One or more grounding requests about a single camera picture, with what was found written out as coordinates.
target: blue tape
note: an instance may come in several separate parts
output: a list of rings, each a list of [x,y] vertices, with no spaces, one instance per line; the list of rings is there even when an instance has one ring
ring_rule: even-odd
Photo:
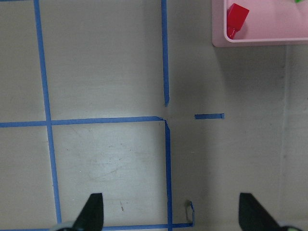
[[[168,231],[172,231],[172,184],[171,184],[171,135],[167,121],[165,121],[166,136],[166,180],[167,180],[167,218]]]
[[[2,1],[29,1],[29,0],[0,0],[0,2]]]
[[[161,225],[128,225],[128,226],[107,226],[103,227],[103,231],[116,231],[116,230],[151,230],[151,229],[166,229],[167,224]]]
[[[173,224],[173,228],[188,228],[188,227],[193,227],[192,223],[181,223],[181,224]]]
[[[190,223],[172,224],[173,228],[192,227]],[[151,230],[151,229],[167,229],[168,224],[160,225],[127,225],[127,226],[107,226],[103,227],[103,231],[119,231],[119,230]],[[21,230],[0,230],[0,231],[48,231],[49,229],[21,229]]]
[[[195,119],[224,119],[225,114],[199,114],[199,115],[194,115]]]
[[[71,124],[107,124],[107,123],[133,123],[133,122],[149,122],[163,121],[163,118],[157,116],[141,116],[141,117],[122,117],[122,118],[92,118],[92,119],[66,119],[53,120],[52,125],[71,125]]]
[[[0,128],[19,128],[19,127],[36,127],[36,126],[46,126],[46,121],[0,123]]]
[[[56,160],[55,160],[54,145],[53,145],[51,113],[50,113],[47,74],[46,74],[46,65],[45,65],[43,33],[42,33],[42,25],[41,25],[40,10],[39,10],[39,0],[34,0],[33,3],[34,3],[34,12],[35,12],[35,22],[36,22],[36,27],[37,27],[37,37],[38,37],[38,47],[39,47],[38,48],[39,62],[40,62],[40,70],[41,70],[41,77],[42,77],[43,96],[44,96],[45,115],[46,115],[46,126],[47,126],[50,161],[51,161],[53,194],[54,194],[57,222],[61,223],[62,219],[61,219],[61,210],[60,210],[60,197],[59,197],[57,168],[56,168]]]
[[[191,208],[192,208],[192,226],[194,226],[195,225],[195,217],[194,217],[194,206],[193,206],[193,202],[191,201]]]
[[[169,67],[168,67],[168,27],[167,27],[167,0],[161,0],[162,7],[162,39],[163,39],[163,73],[165,106],[169,104]]]

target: pink container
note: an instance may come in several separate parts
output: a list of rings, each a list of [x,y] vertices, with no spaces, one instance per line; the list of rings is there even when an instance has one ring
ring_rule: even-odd
[[[227,9],[250,10],[234,39],[227,36]],[[216,47],[308,44],[308,0],[212,0],[212,41]]]

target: white floor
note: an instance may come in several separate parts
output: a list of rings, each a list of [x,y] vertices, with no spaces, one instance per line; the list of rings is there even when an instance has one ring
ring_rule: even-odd
[[[161,116],[173,223],[239,231],[240,192],[308,230],[308,46],[214,48],[210,0],[41,0],[52,120]],[[44,121],[33,1],[0,2],[0,123]],[[195,114],[225,113],[224,120]],[[167,224],[164,121],[53,126],[62,220],[103,192],[106,226]],[[0,230],[56,224],[47,129],[0,128]]]

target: short blue tape strip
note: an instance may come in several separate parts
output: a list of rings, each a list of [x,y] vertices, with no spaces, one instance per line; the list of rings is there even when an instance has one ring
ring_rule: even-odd
[[[193,206],[193,202],[191,201],[191,208],[192,208],[192,225],[194,226],[195,225],[195,216],[194,216],[194,206]]]
[[[199,114],[199,115],[194,115],[195,119],[224,119],[225,114]]]
[[[46,121],[0,123],[0,128],[19,128],[19,127],[36,127],[36,126],[46,126]]]
[[[181,223],[181,224],[173,224],[173,228],[187,228],[187,227],[193,227],[192,223]]]
[[[29,1],[29,0],[0,0],[0,2],[3,2],[3,1]]]

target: red block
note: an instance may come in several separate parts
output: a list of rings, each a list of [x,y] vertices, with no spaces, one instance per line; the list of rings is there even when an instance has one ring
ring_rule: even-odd
[[[236,32],[242,29],[249,10],[238,4],[232,4],[227,10],[227,35],[234,39]]]

